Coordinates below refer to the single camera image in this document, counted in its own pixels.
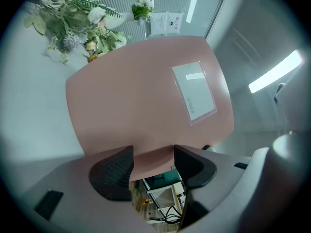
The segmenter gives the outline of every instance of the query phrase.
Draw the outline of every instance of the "label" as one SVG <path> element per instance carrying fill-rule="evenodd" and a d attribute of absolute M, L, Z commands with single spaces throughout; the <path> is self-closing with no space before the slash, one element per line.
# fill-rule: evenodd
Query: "label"
<path fill-rule="evenodd" d="M 151 13 L 150 25 L 151 35 L 180 33 L 181 22 L 183 19 L 182 13 Z"/>
<path fill-rule="evenodd" d="M 172 67 L 191 122 L 216 112 L 213 96 L 198 62 Z"/>

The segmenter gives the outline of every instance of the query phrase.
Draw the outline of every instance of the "yellow flower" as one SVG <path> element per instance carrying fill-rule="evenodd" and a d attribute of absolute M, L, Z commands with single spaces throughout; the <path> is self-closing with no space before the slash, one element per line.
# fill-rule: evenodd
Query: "yellow flower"
<path fill-rule="evenodd" d="M 89 57 L 88 62 L 91 62 L 91 61 L 93 61 L 93 60 L 95 60 L 95 59 L 97 59 L 97 58 L 98 58 L 97 54 L 93 54 L 93 55 L 91 55 L 91 56 Z"/>

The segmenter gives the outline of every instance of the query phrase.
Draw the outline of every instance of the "white flower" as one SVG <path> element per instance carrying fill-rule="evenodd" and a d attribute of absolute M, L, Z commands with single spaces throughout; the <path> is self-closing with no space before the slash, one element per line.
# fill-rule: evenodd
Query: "white flower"
<path fill-rule="evenodd" d="M 116 49 L 124 47 L 127 43 L 126 37 L 122 33 L 119 33 L 117 35 L 120 38 L 120 41 L 115 42 Z"/>
<path fill-rule="evenodd" d="M 137 7 L 143 7 L 144 5 L 142 4 L 142 3 L 140 3 L 140 2 L 135 2 L 135 5 L 137 6 Z"/>
<path fill-rule="evenodd" d="M 146 4 L 149 8 L 153 8 L 154 6 L 150 0 L 142 0 L 142 3 Z"/>
<path fill-rule="evenodd" d="M 104 15 L 106 15 L 106 10 L 100 7 L 96 7 L 88 13 L 87 18 L 90 23 L 97 24 Z"/>

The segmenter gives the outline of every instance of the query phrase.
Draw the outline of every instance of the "white wall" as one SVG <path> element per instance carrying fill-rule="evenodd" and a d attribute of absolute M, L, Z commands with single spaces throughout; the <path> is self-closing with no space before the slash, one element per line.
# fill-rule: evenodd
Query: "white wall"
<path fill-rule="evenodd" d="M 273 98 L 278 84 L 286 82 L 294 71 L 254 94 L 248 85 L 301 47 L 303 35 L 289 9 L 279 0 L 243 2 L 215 50 L 235 120 L 235 131 L 214 147 L 216 151 L 251 156 L 256 149 L 269 147 L 284 128 L 288 130 L 283 111 Z"/>
<path fill-rule="evenodd" d="M 209 46 L 215 50 L 231 26 L 243 0 L 224 0 L 216 20 L 207 36 Z"/>
<path fill-rule="evenodd" d="M 87 64 L 81 46 L 59 62 L 46 55 L 49 39 L 23 26 L 29 4 L 16 13 L 1 41 L 0 139 L 5 180 L 19 196 L 56 166 L 83 157 L 71 124 L 65 82 Z"/>

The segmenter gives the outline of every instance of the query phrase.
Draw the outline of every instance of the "cable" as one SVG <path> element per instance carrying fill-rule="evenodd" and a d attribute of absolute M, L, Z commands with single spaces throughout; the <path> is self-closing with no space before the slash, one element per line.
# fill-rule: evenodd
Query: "cable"
<path fill-rule="evenodd" d="M 169 211 L 170 211 L 172 208 L 178 213 L 178 215 L 169 214 Z M 176 208 L 175 208 L 174 206 L 171 206 L 171 207 L 167 210 L 165 217 L 163 217 L 163 218 L 150 217 L 149 219 L 150 219 L 150 220 L 155 220 L 155 221 L 164 221 L 164 222 L 166 222 L 166 223 L 168 223 L 168 224 L 175 224 L 175 223 L 179 223 L 179 222 L 180 222 L 181 216 L 182 216 L 182 215 L 176 210 Z M 176 217 L 177 219 L 176 219 L 175 221 L 168 221 L 168 219 L 169 219 L 169 218 L 172 218 L 172 217 Z"/>

